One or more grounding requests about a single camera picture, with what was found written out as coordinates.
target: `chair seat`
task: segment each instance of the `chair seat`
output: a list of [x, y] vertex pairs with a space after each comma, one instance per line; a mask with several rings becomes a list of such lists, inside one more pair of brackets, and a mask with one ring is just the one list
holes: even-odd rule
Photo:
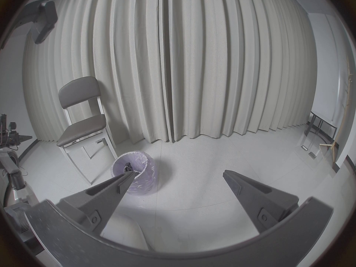
[[70, 144], [71, 142], [88, 136], [92, 133], [102, 130], [106, 127], [105, 115], [96, 115], [86, 118], [80, 122], [76, 122], [65, 130], [60, 139], [57, 141], [57, 146]]

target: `trash can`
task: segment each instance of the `trash can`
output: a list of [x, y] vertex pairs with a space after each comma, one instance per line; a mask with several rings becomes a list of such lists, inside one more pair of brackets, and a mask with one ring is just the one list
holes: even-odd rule
[[157, 185], [156, 164], [151, 156], [142, 151], [131, 151], [120, 155], [111, 167], [111, 177], [123, 174], [129, 162], [137, 176], [128, 188], [130, 194], [145, 194]]

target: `white chair frame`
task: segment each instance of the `white chair frame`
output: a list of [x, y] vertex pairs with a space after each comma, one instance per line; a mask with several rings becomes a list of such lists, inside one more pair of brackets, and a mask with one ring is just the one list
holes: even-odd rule
[[[100, 97], [96, 97], [97, 100], [98, 100], [98, 104], [99, 104], [99, 109], [100, 109], [100, 113], [101, 114], [104, 114], [104, 110], [103, 110], [103, 106], [101, 104], [101, 100], [100, 100]], [[64, 109], [65, 110], [65, 116], [67, 118], [67, 121], [69, 123], [69, 125], [72, 124], [72, 121], [70, 120], [70, 117], [69, 117], [69, 113], [68, 113], [68, 109]], [[110, 148], [110, 151], [111, 153], [113, 154], [114, 158], [118, 158], [116, 152], [115, 152], [115, 143], [112, 142], [112, 135], [111, 135], [111, 132], [110, 132], [110, 129], [109, 129], [109, 126], [108, 126], [108, 121], [106, 121], [106, 127], [103, 128], [102, 130], [100, 131], [97, 131], [95, 133], [95, 135], [92, 135], [92, 136], [87, 136], [85, 138], [82, 138], [81, 140], [76, 140], [74, 142], [72, 142], [71, 144], [68, 144], [68, 145], [63, 145], [63, 146], [60, 146], [60, 150], [62, 151], [63, 155], [65, 156], [65, 158], [67, 159], [68, 162], [72, 163], [74, 165], [74, 167], [78, 170], [80, 176], [86, 181], [88, 182], [90, 185], [92, 185], [93, 182], [91, 182], [83, 173], [82, 171], [80, 171], [80, 169], [78, 168], [78, 166], [74, 163], [73, 159], [70, 157], [69, 153], [74, 151], [74, 150], [77, 150], [79, 148], [82, 148], [83, 151], [87, 154], [87, 156], [89, 158], [91, 158], [89, 156], [89, 154], [87, 153], [87, 151], [85, 150], [84, 146], [86, 145], [89, 145], [91, 143], [93, 143], [94, 141], [99, 141], [99, 140], [102, 140], [102, 139], [105, 139], [106, 140], [106, 143], [108, 144], [109, 148]]]

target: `chair backrest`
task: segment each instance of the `chair backrest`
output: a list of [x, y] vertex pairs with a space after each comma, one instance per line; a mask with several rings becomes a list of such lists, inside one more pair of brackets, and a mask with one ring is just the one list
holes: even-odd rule
[[74, 79], [58, 92], [63, 109], [99, 96], [101, 96], [99, 83], [93, 76]]

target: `curtain fold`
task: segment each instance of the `curtain fold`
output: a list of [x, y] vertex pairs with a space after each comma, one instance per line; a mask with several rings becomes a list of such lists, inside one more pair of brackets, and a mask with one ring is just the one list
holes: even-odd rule
[[[316, 48], [296, 0], [54, 0], [55, 29], [28, 34], [24, 96], [41, 140], [68, 123], [66, 83], [95, 76], [115, 142], [276, 130], [306, 123]], [[73, 122], [99, 112], [69, 108]]]

